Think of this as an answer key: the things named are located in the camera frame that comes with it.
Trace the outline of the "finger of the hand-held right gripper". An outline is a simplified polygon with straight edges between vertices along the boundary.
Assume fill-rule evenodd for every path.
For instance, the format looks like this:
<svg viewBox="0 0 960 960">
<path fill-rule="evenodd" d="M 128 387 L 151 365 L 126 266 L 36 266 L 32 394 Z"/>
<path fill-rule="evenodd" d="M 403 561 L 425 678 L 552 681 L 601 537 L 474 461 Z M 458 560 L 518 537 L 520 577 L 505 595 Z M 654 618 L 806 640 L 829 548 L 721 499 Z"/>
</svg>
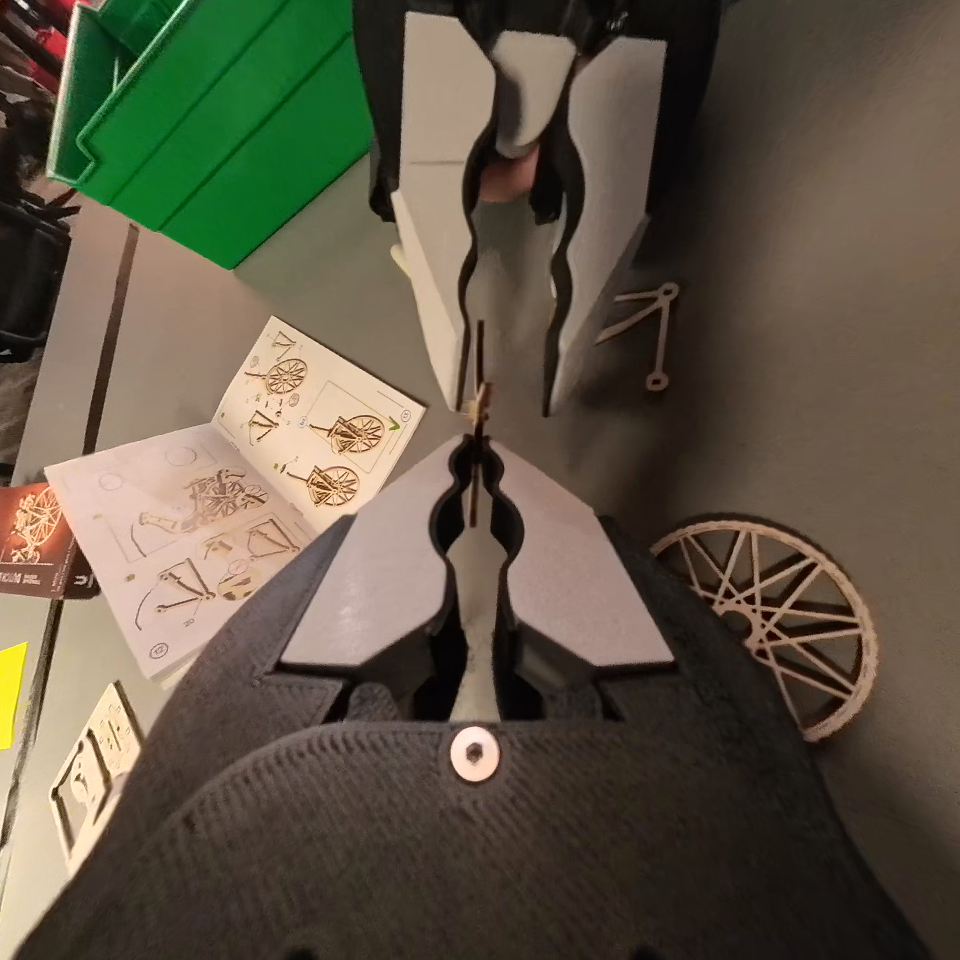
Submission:
<svg viewBox="0 0 960 960">
<path fill-rule="evenodd" d="M 551 261 L 557 299 L 544 353 L 546 417 L 572 397 L 647 227 L 666 53 L 663 40 L 620 36 L 565 92 L 551 147 L 565 206 Z"/>
<path fill-rule="evenodd" d="M 428 358 L 453 411 L 463 403 L 471 345 L 465 297 L 476 263 L 477 161 L 495 101 L 494 67 L 463 23 L 407 12 L 390 200 Z"/>
</svg>

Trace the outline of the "yellow sticky note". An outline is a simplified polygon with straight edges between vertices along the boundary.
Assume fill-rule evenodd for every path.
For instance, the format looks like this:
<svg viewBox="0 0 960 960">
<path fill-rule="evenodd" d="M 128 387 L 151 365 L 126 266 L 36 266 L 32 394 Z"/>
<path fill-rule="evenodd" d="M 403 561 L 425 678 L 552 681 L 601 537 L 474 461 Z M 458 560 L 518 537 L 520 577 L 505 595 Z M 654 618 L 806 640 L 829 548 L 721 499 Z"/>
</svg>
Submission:
<svg viewBox="0 0 960 960">
<path fill-rule="evenodd" d="M 1 650 L 1 751 L 12 748 L 15 741 L 18 704 L 26 666 L 28 642 L 21 642 Z"/>
</svg>

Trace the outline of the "triangular wooden frame part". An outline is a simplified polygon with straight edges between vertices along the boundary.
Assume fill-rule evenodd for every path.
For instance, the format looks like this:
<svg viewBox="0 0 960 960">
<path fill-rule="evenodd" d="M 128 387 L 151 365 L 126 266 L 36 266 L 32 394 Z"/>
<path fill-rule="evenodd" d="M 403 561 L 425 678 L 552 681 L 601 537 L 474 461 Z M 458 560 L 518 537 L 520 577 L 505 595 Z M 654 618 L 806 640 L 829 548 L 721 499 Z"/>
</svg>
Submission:
<svg viewBox="0 0 960 960">
<path fill-rule="evenodd" d="M 667 281 L 652 290 L 617 294 L 613 300 L 615 306 L 639 304 L 639 307 L 628 317 L 605 326 L 594 341 L 595 346 L 610 342 L 633 329 L 643 320 L 655 315 L 657 317 L 657 337 L 654 363 L 645 379 L 645 389 L 649 393 L 662 393 L 669 386 L 670 377 L 666 371 L 666 349 L 671 325 L 671 309 L 680 290 L 677 282 Z"/>
</svg>

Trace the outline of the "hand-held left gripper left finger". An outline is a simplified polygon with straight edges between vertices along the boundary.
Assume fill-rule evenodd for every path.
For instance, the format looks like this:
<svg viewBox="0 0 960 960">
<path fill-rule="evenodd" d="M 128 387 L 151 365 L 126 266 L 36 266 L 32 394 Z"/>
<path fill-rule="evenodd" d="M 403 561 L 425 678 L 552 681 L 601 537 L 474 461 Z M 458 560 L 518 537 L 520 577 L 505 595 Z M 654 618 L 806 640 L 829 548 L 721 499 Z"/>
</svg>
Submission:
<svg viewBox="0 0 960 960">
<path fill-rule="evenodd" d="M 463 669 L 450 548 L 466 528 L 473 440 L 457 436 L 353 516 L 281 657 L 314 669 Z"/>
</svg>

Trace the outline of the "white instruction booklet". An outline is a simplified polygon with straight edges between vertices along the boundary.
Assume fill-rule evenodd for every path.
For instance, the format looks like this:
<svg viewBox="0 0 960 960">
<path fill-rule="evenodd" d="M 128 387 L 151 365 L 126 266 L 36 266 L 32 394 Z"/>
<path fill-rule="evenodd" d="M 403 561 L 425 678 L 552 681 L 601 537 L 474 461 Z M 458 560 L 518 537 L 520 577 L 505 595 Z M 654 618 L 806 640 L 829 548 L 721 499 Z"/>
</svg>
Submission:
<svg viewBox="0 0 960 960">
<path fill-rule="evenodd" d="M 386 482 L 426 407 L 271 317 L 210 422 L 46 476 L 144 677 L 162 682 Z"/>
</svg>

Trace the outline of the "curved wooden model part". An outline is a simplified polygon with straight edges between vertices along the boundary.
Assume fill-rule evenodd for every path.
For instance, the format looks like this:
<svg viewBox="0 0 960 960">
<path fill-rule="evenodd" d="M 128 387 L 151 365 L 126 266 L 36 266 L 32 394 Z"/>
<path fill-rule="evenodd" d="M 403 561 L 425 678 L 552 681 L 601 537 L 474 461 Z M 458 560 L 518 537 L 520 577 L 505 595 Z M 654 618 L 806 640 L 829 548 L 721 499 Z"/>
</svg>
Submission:
<svg viewBox="0 0 960 960">
<path fill-rule="evenodd" d="M 486 339 L 486 321 L 479 318 L 475 324 L 473 338 L 473 383 L 474 393 L 482 381 L 488 381 L 486 378 L 485 366 L 485 339 Z M 485 437 L 486 423 L 483 425 L 472 426 L 472 453 L 471 453 L 471 473 L 467 499 L 467 522 L 472 529 L 476 527 L 479 504 L 479 489 L 481 486 L 483 473 L 483 444 Z"/>
</svg>

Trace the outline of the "green plastic bin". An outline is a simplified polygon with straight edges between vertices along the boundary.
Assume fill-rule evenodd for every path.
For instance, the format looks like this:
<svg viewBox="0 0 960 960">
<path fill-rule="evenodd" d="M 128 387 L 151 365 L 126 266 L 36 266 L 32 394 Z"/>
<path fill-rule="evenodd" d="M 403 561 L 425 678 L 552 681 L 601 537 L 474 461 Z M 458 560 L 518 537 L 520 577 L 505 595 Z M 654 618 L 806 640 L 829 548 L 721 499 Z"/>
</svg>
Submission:
<svg viewBox="0 0 960 960">
<path fill-rule="evenodd" d="M 46 173 L 234 269 L 372 130 L 352 2 L 77 2 Z"/>
</svg>

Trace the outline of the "dark red package card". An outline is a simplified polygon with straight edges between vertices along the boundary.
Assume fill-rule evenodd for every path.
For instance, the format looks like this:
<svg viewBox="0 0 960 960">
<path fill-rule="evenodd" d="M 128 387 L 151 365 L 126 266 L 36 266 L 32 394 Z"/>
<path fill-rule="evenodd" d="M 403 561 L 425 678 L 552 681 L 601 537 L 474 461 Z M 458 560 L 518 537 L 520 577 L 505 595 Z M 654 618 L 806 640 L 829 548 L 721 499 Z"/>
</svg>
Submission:
<svg viewBox="0 0 960 960">
<path fill-rule="evenodd" d="M 64 601 L 100 594 L 47 483 L 1 488 L 1 594 Z"/>
</svg>

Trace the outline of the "wooden parts sheet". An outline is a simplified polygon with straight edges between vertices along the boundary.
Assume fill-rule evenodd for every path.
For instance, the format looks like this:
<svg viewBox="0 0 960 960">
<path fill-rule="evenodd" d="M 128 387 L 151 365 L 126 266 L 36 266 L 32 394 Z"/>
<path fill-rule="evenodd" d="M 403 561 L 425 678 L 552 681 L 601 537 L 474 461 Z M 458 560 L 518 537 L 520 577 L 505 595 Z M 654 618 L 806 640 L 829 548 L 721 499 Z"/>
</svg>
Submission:
<svg viewBox="0 0 960 960">
<path fill-rule="evenodd" d="M 73 878 L 110 822 L 141 750 L 136 718 L 123 691 L 103 691 L 49 791 L 67 877 Z"/>
</svg>

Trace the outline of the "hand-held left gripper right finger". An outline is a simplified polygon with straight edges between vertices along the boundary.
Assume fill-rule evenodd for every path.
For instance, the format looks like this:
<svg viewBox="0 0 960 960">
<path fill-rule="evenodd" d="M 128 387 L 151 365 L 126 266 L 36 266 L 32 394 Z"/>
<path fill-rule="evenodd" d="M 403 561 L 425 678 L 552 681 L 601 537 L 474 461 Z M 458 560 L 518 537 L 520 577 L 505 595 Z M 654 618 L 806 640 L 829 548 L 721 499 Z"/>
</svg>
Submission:
<svg viewBox="0 0 960 960">
<path fill-rule="evenodd" d="M 672 654 L 594 509 L 487 441 L 490 532 L 505 552 L 495 652 L 504 680 L 581 688 L 671 666 Z"/>
</svg>

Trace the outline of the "person's right hand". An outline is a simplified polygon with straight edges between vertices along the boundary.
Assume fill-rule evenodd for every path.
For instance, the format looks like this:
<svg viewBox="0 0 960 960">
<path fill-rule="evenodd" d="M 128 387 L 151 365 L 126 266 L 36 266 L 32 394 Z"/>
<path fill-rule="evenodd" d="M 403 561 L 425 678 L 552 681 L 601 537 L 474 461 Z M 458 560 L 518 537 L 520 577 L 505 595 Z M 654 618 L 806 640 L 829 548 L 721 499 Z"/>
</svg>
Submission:
<svg viewBox="0 0 960 960">
<path fill-rule="evenodd" d="M 539 144 L 516 158 L 497 154 L 481 171 L 479 200 L 489 204 L 509 204 L 529 194 L 536 180 L 539 154 Z"/>
</svg>

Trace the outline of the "wooden spoked wheel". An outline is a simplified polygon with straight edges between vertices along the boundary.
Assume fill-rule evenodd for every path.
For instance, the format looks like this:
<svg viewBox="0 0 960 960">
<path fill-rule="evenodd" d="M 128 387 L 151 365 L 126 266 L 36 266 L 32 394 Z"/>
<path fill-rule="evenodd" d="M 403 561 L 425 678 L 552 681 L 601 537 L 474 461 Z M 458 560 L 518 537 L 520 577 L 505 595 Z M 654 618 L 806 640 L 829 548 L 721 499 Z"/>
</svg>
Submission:
<svg viewBox="0 0 960 960">
<path fill-rule="evenodd" d="M 862 712 L 879 676 L 879 636 L 823 546 L 768 519 L 709 513 L 663 534 L 651 553 L 770 674 L 807 743 L 838 735 Z"/>
</svg>

